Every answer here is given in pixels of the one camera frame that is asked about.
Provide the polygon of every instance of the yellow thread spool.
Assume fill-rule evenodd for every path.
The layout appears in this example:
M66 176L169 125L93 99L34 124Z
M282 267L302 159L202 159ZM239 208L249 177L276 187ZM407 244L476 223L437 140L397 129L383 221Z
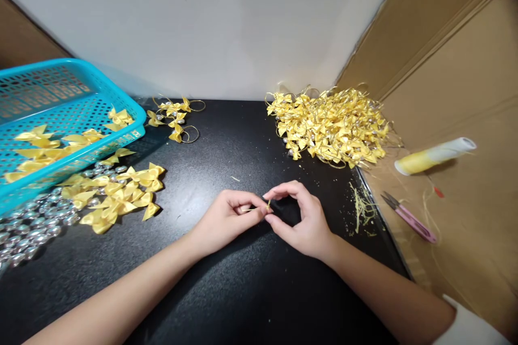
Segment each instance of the yellow thread spool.
M474 149L476 149L476 144L472 140L467 137L460 137L433 148L405 156L403 159L395 161L394 166L403 175L416 174Z

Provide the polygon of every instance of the finger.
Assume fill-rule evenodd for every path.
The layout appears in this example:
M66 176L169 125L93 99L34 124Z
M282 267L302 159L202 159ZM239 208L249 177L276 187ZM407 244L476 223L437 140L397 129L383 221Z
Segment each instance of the finger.
M234 211L238 215L245 214L248 211L248 209L250 209L250 206L251 206L250 204L248 204L248 205L241 205L241 206L238 206L238 207L234 208Z
M267 214L266 206L261 206L254 210L250 210L240 216L235 217L235 225L239 234L245 230L250 229L252 226L257 225Z
M265 199L271 199L281 196L282 198L291 196L298 201L298 205L303 208L305 206L309 206L312 202L312 195L306 189L306 187L298 182L291 181L286 183L281 183L279 186L272 188L265 195Z
M280 218L273 214L266 215L264 218L274 230L275 234L282 238L289 245L293 246L296 239L296 232L291 226L282 222Z
M257 195L247 191L236 191L236 190L223 190L221 195L225 198L227 203L232 207L236 208L241 205L252 204L256 208L266 206L266 202L259 198Z

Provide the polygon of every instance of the blue plastic basket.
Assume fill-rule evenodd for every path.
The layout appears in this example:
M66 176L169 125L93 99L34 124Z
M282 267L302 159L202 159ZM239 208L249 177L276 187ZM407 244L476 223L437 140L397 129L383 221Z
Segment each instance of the blue plastic basket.
M117 112L126 109L135 123L118 132L104 127L112 122L112 107ZM83 60L55 59L0 71L0 215L143 136L145 120L135 101ZM7 184L4 174L27 160L13 150L35 148L14 137L43 124L56 137L90 128L109 135Z

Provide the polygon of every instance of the white wall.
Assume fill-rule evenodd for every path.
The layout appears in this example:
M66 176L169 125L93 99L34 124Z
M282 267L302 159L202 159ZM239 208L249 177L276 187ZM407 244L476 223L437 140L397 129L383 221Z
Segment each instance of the white wall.
M335 82L382 0L14 0L133 94L263 99Z

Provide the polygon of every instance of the black tabletop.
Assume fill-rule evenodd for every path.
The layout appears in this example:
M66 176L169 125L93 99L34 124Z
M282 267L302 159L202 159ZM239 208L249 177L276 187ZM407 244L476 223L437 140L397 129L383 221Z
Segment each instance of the black tabletop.
M308 153L293 161L263 102L206 103L205 111L186 117L200 131L196 142L171 141L170 129L163 126L147 127L146 135L129 146L138 152L127 159L137 170L149 162L167 169L165 189L156 196L163 208L157 216L143 223L143 212L130 213L101 236L86 225L70 227L37 260L2 276L2 344L23 342L181 237L223 189L262 195L279 183L299 180L320 198L334 233L407 276L379 217L360 234L352 233L356 214L349 182L361 185L355 170L334 169ZM273 207L288 223L300 220L291 199ZM370 341L395 342L332 270L292 249L262 222L195 265L127 342Z

